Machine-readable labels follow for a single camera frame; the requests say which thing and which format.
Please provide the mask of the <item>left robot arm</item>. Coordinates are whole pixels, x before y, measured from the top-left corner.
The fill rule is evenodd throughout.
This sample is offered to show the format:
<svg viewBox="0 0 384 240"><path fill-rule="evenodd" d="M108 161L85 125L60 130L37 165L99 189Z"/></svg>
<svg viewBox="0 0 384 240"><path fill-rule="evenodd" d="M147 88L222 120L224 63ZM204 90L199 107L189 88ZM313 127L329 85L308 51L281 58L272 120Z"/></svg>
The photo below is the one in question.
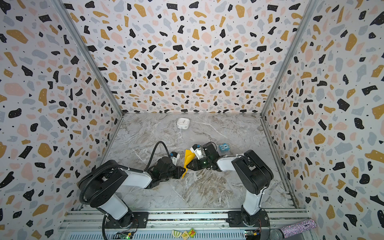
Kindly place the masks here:
<svg viewBox="0 0 384 240"><path fill-rule="evenodd" d="M185 168L176 166L169 157L162 157L146 171L109 160L79 181L79 200L120 221L132 215L128 205L116 195L121 186L152 189L170 179L181 179L185 172Z"/></svg>

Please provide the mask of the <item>colourful stickers on rail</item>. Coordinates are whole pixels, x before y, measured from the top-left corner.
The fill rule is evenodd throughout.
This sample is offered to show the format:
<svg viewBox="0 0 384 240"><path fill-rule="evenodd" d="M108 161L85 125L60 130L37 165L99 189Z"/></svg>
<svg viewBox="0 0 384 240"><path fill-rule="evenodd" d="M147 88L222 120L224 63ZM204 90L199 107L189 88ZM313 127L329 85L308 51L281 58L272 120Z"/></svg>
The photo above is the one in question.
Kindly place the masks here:
<svg viewBox="0 0 384 240"><path fill-rule="evenodd" d="M182 240L188 240L188 239L191 239L191 238L194 238L195 235L197 234L197 232L195 231L195 229L190 229L189 231L178 231L178 230L172 230L172 236L174 238L181 238Z"/></svg>

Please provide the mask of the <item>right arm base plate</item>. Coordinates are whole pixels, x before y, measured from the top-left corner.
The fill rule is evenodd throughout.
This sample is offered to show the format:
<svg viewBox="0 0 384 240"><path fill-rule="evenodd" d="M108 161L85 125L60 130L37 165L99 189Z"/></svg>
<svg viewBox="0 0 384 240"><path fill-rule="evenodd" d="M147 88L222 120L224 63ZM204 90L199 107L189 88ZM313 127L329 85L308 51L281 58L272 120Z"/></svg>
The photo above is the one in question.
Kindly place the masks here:
<svg viewBox="0 0 384 240"><path fill-rule="evenodd" d="M270 220L265 210L260 210L258 213L252 216L245 211L229 211L226 222L231 228L263 228L270 226Z"/></svg>

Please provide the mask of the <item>yellow square paper sheet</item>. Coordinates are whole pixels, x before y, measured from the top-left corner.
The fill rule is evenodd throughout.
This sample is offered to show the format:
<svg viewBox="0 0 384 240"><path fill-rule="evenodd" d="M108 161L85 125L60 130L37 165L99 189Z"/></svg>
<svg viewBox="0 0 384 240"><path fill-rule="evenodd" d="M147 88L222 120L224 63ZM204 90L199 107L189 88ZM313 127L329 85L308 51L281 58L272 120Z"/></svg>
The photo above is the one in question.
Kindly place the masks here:
<svg viewBox="0 0 384 240"><path fill-rule="evenodd" d="M185 151L185 160L184 160L184 169L186 170L183 175L182 175L182 179L185 177L187 171L188 171L188 168L187 168L187 165L196 157L195 153L191 150L186 150Z"/></svg>

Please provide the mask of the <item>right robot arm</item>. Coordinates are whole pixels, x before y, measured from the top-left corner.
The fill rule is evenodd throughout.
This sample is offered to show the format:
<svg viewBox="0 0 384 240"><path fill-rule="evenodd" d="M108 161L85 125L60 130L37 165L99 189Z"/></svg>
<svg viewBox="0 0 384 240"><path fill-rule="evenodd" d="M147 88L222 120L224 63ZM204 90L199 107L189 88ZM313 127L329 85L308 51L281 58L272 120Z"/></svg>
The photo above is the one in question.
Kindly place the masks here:
<svg viewBox="0 0 384 240"><path fill-rule="evenodd" d="M274 178L271 169L253 151L239 155L219 155L213 143L193 145L191 152L194 159L185 163L185 168L192 171L203 169L218 172L235 171L246 189L245 201L240 211L229 211L226 220L230 227L253 227L260 224L261 202L265 189Z"/></svg>

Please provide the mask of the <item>aluminium rail frame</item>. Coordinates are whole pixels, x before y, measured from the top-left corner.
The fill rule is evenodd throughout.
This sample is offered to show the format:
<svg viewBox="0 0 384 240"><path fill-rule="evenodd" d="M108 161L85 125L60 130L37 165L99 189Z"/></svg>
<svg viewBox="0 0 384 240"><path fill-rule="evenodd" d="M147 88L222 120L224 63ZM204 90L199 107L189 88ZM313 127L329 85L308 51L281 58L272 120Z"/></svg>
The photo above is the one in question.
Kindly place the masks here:
<svg viewBox="0 0 384 240"><path fill-rule="evenodd" d="M271 229L280 229L309 220L304 209L263 209L270 226L231 228L226 222L229 211L237 209L153 209L149 212L145 229L106 229L108 219L97 210L84 208L71 211L59 228L59 240L181 240L172 236L172 230L195 229L193 240L267 240Z"/></svg>

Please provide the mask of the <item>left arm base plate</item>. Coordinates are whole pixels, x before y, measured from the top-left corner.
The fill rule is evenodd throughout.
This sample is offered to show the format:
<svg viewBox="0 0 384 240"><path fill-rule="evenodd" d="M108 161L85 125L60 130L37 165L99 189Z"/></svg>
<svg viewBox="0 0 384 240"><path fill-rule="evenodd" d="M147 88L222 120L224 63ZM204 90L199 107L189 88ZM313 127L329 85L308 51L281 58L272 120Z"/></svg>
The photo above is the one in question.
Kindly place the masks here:
<svg viewBox="0 0 384 240"><path fill-rule="evenodd" d="M149 219L149 212L129 212L120 220L107 217L106 229L145 229Z"/></svg>

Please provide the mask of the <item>blue owl toy block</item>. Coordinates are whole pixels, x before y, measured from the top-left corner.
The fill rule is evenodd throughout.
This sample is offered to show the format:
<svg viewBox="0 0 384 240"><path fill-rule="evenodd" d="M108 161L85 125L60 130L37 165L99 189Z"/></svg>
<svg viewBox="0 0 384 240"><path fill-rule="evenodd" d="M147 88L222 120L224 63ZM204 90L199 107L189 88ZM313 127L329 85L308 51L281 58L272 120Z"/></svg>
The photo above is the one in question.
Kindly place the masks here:
<svg viewBox="0 0 384 240"><path fill-rule="evenodd" d="M219 149L221 152L229 152L230 146L226 143L219 145Z"/></svg>

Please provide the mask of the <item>glitter microphone right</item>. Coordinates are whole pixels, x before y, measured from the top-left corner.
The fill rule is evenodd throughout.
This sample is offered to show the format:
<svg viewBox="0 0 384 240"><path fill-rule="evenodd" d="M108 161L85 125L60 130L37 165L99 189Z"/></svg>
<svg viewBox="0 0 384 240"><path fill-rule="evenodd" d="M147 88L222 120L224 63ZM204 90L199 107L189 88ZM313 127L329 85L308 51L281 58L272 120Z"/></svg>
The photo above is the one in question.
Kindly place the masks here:
<svg viewBox="0 0 384 240"><path fill-rule="evenodd" d="M314 220L309 219L280 229L271 229L269 240L284 240L317 227Z"/></svg>

